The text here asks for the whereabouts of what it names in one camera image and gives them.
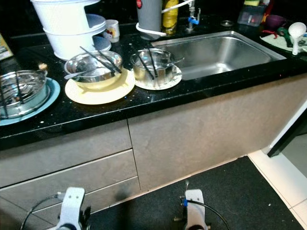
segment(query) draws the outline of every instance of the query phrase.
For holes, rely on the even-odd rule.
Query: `sink basin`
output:
[[[153,42],[159,49],[185,59],[176,65],[190,80],[286,59],[234,31]]]

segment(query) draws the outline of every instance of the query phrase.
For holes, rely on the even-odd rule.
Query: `stainless steel bowl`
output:
[[[50,95],[46,75],[46,71],[21,70],[0,76],[0,117],[16,118],[40,107]]]
[[[150,73],[145,69],[136,54],[131,55],[130,61],[133,64],[134,77],[137,81],[150,87],[161,86],[169,83],[173,78],[173,70],[175,65],[168,65],[175,61],[174,55],[162,49],[150,49],[157,76],[152,79]],[[148,70],[155,76],[152,60],[148,49],[138,50],[140,57],[146,64]]]
[[[104,55],[113,60],[113,63],[122,70],[122,58],[119,54],[112,51],[101,51]],[[92,51],[99,60],[112,67],[111,63],[102,57],[98,51]],[[72,79],[82,88],[90,90],[99,90],[115,83],[120,78],[120,73],[115,71],[112,76],[111,71],[104,67],[99,61],[90,56],[89,54],[77,55],[65,63],[64,69],[66,73],[78,73],[83,71],[93,70],[84,73]]]

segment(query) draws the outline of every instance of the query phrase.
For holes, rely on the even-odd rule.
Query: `dish soap bottle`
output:
[[[177,5],[179,0],[164,0],[164,9]],[[176,32],[178,17],[178,8],[162,14],[162,31],[167,35],[173,35]]]

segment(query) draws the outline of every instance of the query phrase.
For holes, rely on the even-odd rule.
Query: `kitchen counter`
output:
[[[213,17],[202,17],[201,25],[195,29],[195,32],[192,34],[181,33],[183,27],[179,27],[179,33],[170,39],[222,31],[236,31],[285,56],[287,59],[182,81],[168,90],[148,91],[135,87],[126,97],[116,102],[89,106],[75,103],[66,96],[64,92],[66,81],[63,78],[65,62],[53,55],[51,46],[45,43],[44,35],[16,38],[16,40],[22,41],[19,46],[23,48],[19,49],[15,58],[0,63],[1,73],[15,71],[16,68],[37,69],[38,64],[44,62],[48,65],[48,77],[55,79],[60,84],[61,92],[58,99],[37,116],[16,124],[0,126],[0,150],[58,137],[307,72],[306,54],[293,57],[289,52],[266,44],[259,39],[259,28],[238,24],[226,28],[220,26],[219,23],[220,18],[217,20]],[[127,25],[121,31],[124,30],[124,35],[121,36],[118,43],[112,44],[111,50],[122,55],[124,67],[131,69],[132,65],[129,63],[129,58],[133,51],[129,48],[129,43],[132,43],[138,49],[152,47],[152,45],[149,41],[140,38],[133,25]]]

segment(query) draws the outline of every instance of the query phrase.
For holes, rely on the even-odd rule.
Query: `black floor mat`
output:
[[[258,172],[248,157],[199,173],[189,179],[189,189],[200,189],[204,201],[227,220],[231,230],[303,230],[283,201]],[[182,230],[179,196],[185,182],[91,215],[92,230]],[[227,229],[206,209],[212,230]]]

